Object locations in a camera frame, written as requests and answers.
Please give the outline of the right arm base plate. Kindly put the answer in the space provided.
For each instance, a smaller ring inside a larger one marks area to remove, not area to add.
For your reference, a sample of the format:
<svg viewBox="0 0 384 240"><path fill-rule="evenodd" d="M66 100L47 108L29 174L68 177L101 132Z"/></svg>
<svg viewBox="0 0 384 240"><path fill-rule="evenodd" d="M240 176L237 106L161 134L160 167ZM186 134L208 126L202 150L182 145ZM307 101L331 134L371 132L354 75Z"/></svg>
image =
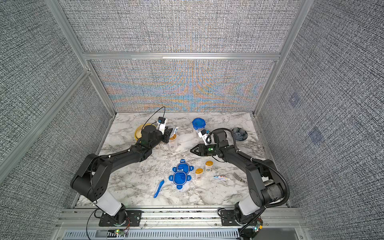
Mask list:
<svg viewBox="0 0 384 240"><path fill-rule="evenodd" d="M250 223L250 226L262 225L263 220L259 216L255 219L256 215L251 214L247 217L240 217L240 214L236 213L234 210L227 210L224 208L219 208L217 211L222 226L233 227L233 226L245 226L250 220L253 220Z"/></svg>

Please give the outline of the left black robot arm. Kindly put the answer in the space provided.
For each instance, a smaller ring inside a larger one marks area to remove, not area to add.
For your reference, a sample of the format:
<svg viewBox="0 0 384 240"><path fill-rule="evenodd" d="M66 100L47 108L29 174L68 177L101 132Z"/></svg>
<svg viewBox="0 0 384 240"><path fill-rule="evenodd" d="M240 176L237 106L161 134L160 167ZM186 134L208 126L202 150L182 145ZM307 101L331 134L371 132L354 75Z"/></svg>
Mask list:
<svg viewBox="0 0 384 240"><path fill-rule="evenodd" d="M124 225L127 221L126 207L108 191L110 175L125 166L146 160L159 143L169 142L172 132L169 127L162 132L148 125L142 129L142 137L126 150L102 156L89 154L72 178L71 188L102 210L111 224Z"/></svg>

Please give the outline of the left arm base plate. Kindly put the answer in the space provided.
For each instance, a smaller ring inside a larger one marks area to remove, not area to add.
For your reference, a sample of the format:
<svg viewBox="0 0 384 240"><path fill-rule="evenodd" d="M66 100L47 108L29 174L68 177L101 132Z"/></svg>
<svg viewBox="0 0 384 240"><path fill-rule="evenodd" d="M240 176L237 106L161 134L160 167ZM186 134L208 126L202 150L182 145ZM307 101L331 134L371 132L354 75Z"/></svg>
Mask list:
<svg viewBox="0 0 384 240"><path fill-rule="evenodd" d="M119 211L115 216L104 213L99 221L99 227L138 227L142 218L140 210Z"/></svg>

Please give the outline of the blue lid back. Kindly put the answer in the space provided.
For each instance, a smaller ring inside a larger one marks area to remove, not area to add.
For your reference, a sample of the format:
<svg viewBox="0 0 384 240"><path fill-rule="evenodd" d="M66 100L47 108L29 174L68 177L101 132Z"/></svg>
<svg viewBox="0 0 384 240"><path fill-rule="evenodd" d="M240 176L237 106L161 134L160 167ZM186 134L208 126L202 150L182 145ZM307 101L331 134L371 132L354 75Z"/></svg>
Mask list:
<svg viewBox="0 0 384 240"><path fill-rule="evenodd" d="M201 130L201 129L204 129L206 127L206 121L202 118L195 118L192 121L192 124L193 124L193 128L195 130Z"/></svg>

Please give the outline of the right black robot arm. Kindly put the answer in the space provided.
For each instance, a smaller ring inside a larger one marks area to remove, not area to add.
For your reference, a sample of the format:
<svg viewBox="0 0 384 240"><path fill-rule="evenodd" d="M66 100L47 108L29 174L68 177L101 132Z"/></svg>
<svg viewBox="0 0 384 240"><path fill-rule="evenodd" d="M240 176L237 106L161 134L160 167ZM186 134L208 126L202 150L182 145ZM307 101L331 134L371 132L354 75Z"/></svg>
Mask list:
<svg viewBox="0 0 384 240"><path fill-rule="evenodd" d="M236 135L227 128L218 128L207 136L209 144L197 144L190 152L200 157L218 157L246 174L249 194L235 204L236 221L245 226L254 222L269 208L285 205L290 197L288 181L273 161L249 156L237 146Z"/></svg>

